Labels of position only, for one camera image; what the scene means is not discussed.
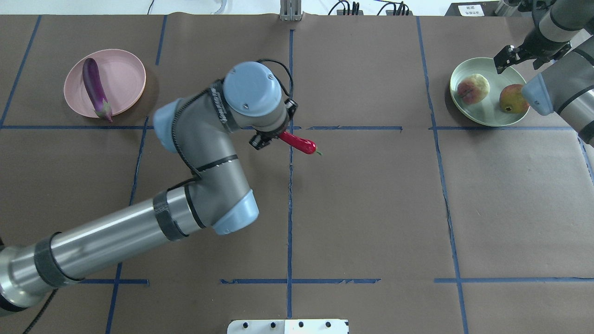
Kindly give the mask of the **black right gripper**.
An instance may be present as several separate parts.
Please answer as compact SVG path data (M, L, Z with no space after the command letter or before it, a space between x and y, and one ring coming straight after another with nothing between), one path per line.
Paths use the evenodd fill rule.
M533 60L533 69L538 70L545 63L561 59L570 49L570 41L551 41L541 32L533 30L520 46L507 45L503 47L493 57L493 60L497 74L503 74L510 66L528 60Z

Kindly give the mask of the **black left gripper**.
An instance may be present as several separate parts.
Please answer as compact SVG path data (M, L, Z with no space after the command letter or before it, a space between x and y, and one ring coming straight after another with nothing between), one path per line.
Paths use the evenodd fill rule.
M256 150L261 150L268 146L272 140L279 139L280 135L284 133L289 127L290 122L293 120L294 114L297 111L298 104L294 100L286 100L282 107L281 122L278 126L274 126L270 131L261 131L254 127L255 135L253 135L249 141L249 144Z

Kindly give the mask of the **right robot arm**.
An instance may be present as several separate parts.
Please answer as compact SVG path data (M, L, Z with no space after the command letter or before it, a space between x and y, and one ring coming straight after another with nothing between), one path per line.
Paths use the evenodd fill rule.
M594 41L571 46L584 28L593 28L591 0L508 0L531 12L534 27L518 47L507 45L494 57L498 74L531 60L533 68L551 65L522 88L522 95L542 116L558 114L588 145L594 137Z

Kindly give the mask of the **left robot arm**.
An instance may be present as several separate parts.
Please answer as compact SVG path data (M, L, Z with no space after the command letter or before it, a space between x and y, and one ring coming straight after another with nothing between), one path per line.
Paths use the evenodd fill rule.
M297 109L290 68L281 64L283 84L269 62L237 64L203 91L155 112L155 135L189 170L187 180L32 245L3 247L1 315L198 231L227 235L252 224L259 209L231 135L251 128L250 146L261 150L288 129Z

